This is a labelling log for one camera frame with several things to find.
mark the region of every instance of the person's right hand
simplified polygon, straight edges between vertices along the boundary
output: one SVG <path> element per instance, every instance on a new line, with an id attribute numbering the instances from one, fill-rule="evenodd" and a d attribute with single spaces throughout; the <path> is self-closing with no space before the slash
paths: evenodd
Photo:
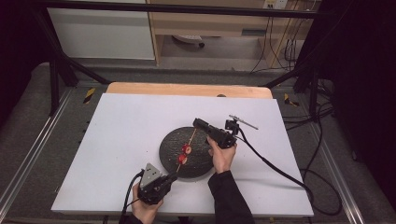
<path id="1" fill-rule="evenodd" d="M 231 163 L 233 163 L 233 156 L 236 152 L 236 144 L 232 147 L 221 149 L 215 140 L 207 137 L 207 142 L 212 147 L 209 149 L 209 154 L 213 157 L 213 165 L 217 174 L 229 171 Z"/>
<path id="2" fill-rule="evenodd" d="M 133 200 L 132 203 L 132 213 L 135 217 L 137 217 L 144 224 L 151 224 L 154 221 L 155 216 L 157 215 L 158 209 L 163 205 L 163 199 L 160 200 L 157 204 L 146 204 L 142 201 L 138 200 L 137 192 L 139 188 L 139 183 L 135 184 L 132 188 L 133 191 Z"/>

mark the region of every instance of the white table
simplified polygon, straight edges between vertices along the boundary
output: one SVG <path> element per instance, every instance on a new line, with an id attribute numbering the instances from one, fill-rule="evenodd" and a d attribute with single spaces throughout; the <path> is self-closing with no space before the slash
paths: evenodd
<path id="1" fill-rule="evenodd" d="M 276 100 L 105 93 L 51 210 L 119 215 L 131 179 L 148 162 L 166 174 L 159 147 L 168 133 L 192 126 L 195 118 L 224 128 L 230 114 L 258 126 L 257 131 L 240 124 L 259 153 L 301 180 Z M 242 141 L 237 143 L 232 172 L 254 217 L 313 216 L 301 187 L 265 165 Z M 177 180 L 165 196 L 159 215 L 214 214 L 207 186 L 212 173 Z"/>

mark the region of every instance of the white cabinet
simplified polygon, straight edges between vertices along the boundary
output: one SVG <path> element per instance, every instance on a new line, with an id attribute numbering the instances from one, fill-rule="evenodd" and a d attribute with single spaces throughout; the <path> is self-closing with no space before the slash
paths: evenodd
<path id="1" fill-rule="evenodd" d="M 154 60 L 147 12 L 49 8 L 49 15 L 69 57 Z"/>

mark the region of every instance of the black jacket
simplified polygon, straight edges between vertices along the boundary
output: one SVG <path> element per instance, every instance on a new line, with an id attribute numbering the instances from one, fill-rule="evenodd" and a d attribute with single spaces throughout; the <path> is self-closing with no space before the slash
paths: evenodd
<path id="1" fill-rule="evenodd" d="M 231 171 L 213 174 L 208 183 L 215 199 L 215 214 L 217 224 L 250 224 L 254 223 L 248 204 L 245 202 L 239 188 L 236 186 Z M 124 224 L 142 224 L 134 215 L 120 220 Z"/>

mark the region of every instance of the aluminum rail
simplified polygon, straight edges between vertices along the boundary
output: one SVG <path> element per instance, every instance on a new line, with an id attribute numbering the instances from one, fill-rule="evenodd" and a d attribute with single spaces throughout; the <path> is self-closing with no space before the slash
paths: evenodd
<path id="1" fill-rule="evenodd" d="M 305 114 L 308 115 L 308 102 L 301 94 L 298 94 L 298 98 Z M 320 130 L 318 124 L 311 122 L 310 125 L 317 141 L 319 141 Z M 329 171 L 332 182 L 340 193 L 344 210 L 349 222 L 351 224 L 364 224 L 365 222 L 363 216 L 361 215 L 361 210 L 353 199 L 352 193 L 347 186 L 347 182 L 345 181 L 344 176 L 342 175 L 342 172 L 338 167 L 334 157 L 332 156 L 329 146 L 327 145 L 324 138 L 322 139 L 320 149 L 320 154 Z"/>
<path id="2" fill-rule="evenodd" d="M 44 125 L 43 129 L 41 130 L 40 134 L 38 135 L 37 139 L 33 143 L 32 147 L 30 148 L 29 152 L 27 153 L 25 159 L 23 160 L 20 168 L 18 169 L 17 173 L 14 175 L 8 187 L 4 191 L 3 195 L 0 198 L 0 223 L 3 222 L 8 209 L 11 207 L 12 203 L 14 202 L 15 198 L 18 195 L 24 181 L 26 180 L 27 176 L 29 175 L 30 171 L 32 170 L 33 166 L 35 165 L 35 161 L 37 160 L 38 156 L 40 155 L 41 150 L 43 149 L 44 145 L 46 145 L 47 140 L 50 138 L 50 134 L 54 129 L 55 125 L 57 124 L 59 118 L 61 117 L 64 109 L 66 108 L 67 102 L 73 91 L 72 88 L 66 90 L 58 110 L 55 114 L 48 118 L 46 124 Z"/>

